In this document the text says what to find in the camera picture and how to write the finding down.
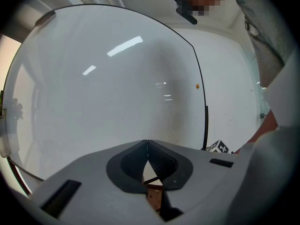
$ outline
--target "white panel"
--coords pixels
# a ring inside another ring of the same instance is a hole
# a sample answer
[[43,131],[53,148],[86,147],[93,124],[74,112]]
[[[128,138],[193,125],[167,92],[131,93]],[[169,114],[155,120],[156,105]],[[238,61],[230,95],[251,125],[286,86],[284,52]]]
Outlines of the white panel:
[[[15,162],[46,179],[85,154],[141,139],[202,148],[204,95],[189,43],[121,8],[56,13],[31,32],[9,72],[4,103]],[[137,37],[142,42],[108,55]]]
[[231,151],[258,130],[257,84],[240,45],[216,34],[175,29],[195,48],[209,108],[207,146],[221,139]]

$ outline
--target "white wall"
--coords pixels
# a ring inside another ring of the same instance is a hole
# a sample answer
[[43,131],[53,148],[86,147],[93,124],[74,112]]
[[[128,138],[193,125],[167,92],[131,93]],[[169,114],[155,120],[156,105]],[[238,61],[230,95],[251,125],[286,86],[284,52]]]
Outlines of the white wall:
[[[0,38],[0,89],[3,90],[6,75],[10,64],[21,44],[9,37],[2,36]],[[0,170],[7,184],[14,190],[26,195],[15,179],[6,158],[0,157]]]
[[257,85],[241,46],[204,31],[175,30],[194,46],[199,59],[209,107],[207,145],[221,139],[236,151],[260,126]]

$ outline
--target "black and white marker cube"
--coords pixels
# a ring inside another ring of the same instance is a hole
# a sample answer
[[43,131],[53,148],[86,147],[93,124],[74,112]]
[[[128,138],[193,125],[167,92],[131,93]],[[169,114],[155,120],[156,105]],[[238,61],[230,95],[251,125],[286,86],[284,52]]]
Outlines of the black and white marker cube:
[[210,152],[229,152],[228,147],[226,147],[226,145],[221,140],[216,141],[213,145],[207,147],[206,150]]

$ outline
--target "black slot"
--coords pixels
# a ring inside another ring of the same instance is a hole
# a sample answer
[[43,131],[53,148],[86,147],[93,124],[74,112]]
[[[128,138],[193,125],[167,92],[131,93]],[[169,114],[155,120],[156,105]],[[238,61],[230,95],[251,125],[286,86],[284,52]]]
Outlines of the black slot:
[[52,217],[58,218],[80,186],[80,182],[74,180],[66,181],[41,209]]
[[216,159],[216,158],[211,159],[210,163],[217,164],[217,165],[220,165],[223,167],[229,167],[229,168],[231,168],[233,166],[233,162],[228,162],[228,161],[224,161],[224,160],[220,160],[220,159]]

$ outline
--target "white table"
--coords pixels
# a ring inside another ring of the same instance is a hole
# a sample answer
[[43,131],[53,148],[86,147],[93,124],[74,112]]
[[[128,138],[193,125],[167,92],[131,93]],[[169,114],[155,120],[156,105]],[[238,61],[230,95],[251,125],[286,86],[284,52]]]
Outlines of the white table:
[[205,96],[191,44],[119,7],[55,12],[21,45],[5,84],[19,166],[46,179],[83,155],[136,140],[203,147]]

